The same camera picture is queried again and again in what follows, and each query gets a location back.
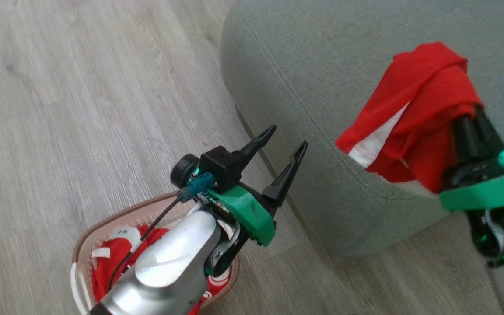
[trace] basket handle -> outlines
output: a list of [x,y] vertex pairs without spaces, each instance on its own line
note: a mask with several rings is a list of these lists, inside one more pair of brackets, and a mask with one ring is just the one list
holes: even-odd
[[[92,305],[88,295],[87,285],[84,283],[83,275],[82,273],[77,272],[77,263],[73,263],[71,265],[70,282],[73,299],[79,309],[79,313],[81,313],[81,315],[85,315],[88,313],[89,309],[92,308]],[[85,304],[83,304],[81,294],[84,295]]]

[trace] green plastic bracket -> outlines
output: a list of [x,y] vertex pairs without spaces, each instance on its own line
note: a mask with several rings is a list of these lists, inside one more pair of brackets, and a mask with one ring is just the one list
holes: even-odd
[[504,176],[468,187],[441,192],[442,206],[449,211],[504,207]]
[[223,194],[212,190],[208,192],[222,203],[261,245],[269,245],[276,236],[272,216],[249,191],[240,185],[234,186]]

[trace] blue connector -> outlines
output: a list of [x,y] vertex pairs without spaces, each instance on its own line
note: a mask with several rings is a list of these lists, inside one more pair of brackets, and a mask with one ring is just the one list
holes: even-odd
[[186,187],[180,189],[176,196],[180,199],[180,202],[184,203],[190,201],[198,193],[211,189],[214,184],[215,177],[211,173],[204,173],[190,181]]

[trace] stitched seam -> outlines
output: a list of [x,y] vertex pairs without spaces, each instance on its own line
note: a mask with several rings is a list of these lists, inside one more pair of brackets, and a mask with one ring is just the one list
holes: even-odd
[[385,206],[386,206],[386,204],[387,204],[387,203],[388,203],[388,202],[383,202],[383,203],[381,204],[381,209],[380,209],[380,211],[378,212],[378,215],[376,216],[376,218],[374,218],[374,219],[372,220],[372,223],[371,223],[371,225],[369,225],[369,227],[367,228],[367,231],[366,231],[366,232],[365,232],[365,233],[364,233],[364,234],[363,234],[363,235],[362,235],[362,236],[361,236],[361,237],[360,237],[360,238],[359,238],[359,239],[358,239],[355,243],[353,243],[352,245],[349,245],[349,246],[347,247],[347,250],[348,250],[348,251],[354,251],[355,249],[357,249],[357,248],[359,247],[359,245],[360,245],[361,243],[363,243],[363,242],[364,242],[364,240],[368,237],[368,235],[374,231],[374,229],[375,229],[376,225],[378,224],[378,222],[380,222],[380,217],[382,217],[382,213],[384,213],[384,211],[386,211],[386,210],[385,210]]
[[246,14],[244,6],[241,6],[240,12],[242,14],[244,22],[246,23],[246,26],[248,26],[248,30],[250,30],[250,32],[252,32],[252,34],[254,35],[254,39],[255,39],[256,43],[260,44],[260,46],[262,48],[261,49],[262,55],[264,55],[264,58],[266,58],[266,60],[268,61],[268,64],[270,65],[270,67],[272,68],[272,70],[275,72],[275,74],[282,80],[283,85],[285,86],[286,90],[289,92],[289,94],[292,97],[293,101],[297,105],[299,105],[299,108],[302,111],[302,113],[304,115],[306,115],[307,118],[308,118],[308,120],[310,121],[310,123],[315,126],[316,133],[326,140],[326,142],[324,143],[324,145],[326,146],[326,148],[330,149],[330,152],[332,153],[332,155],[334,156],[334,158],[338,159],[340,167],[343,170],[348,171],[348,173],[352,174],[352,176],[358,182],[362,183],[363,184],[363,190],[366,191],[367,193],[372,193],[373,195],[377,195],[377,196],[379,196],[379,197],[381,197],[381,198],[383,198],[385,200],[411,200],[411,199],[413,199],[413,198],[406,199],[406,198],[402,198],[402,197],[386,196],[386,195],[382,194],[381,192],[376,191],[370,185],[368,185],[362,178],[358,177],[358,175],[356,173],[354,173],[354,171],[351,168],[349,168],[349,165],[347,165],[348,164],[347,161],[344,159],[344,157],[341,155],[341,153],[339,153],[339,155],[338,155],[338,149],[335,148],[334,146],[329,146],[328,145],[329,143],[332,143],[332,140],[330,140],[330,137],[328,136],[328,134],[326,134],[324,132],[324,129],[322,129],[322,127],[320,127],[320,124],[314,118],[314,116],[310,113],[310,110],[306,106],[304,106],[304,102],[302,101],[302,99],[300,98],[300,96],[298,95],[298,93],[296,92],[296,90],[294,89],[294,87],[289,83],[289,80],[283,74],[281,68],[276,63],[274,57],[270,54],[270,52],[268,51],[268,48],[260,40],[260,36],[258,35],[258,32],[256,32],[256,30],[254,29],[254,27],[252,26],[252,24],[248,20],[248,16]]

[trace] camera lens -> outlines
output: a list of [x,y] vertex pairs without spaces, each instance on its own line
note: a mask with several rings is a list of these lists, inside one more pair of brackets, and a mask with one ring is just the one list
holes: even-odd
[[190,176],[192,176],[192,173],[194,173],[199,163],[200,158],[197,156],[193,154],[184,155],[176,162],[174,168],[172,168],[170,172],[170,182],[178,188],[186,187],[186,184],[188,184],[190,180]]

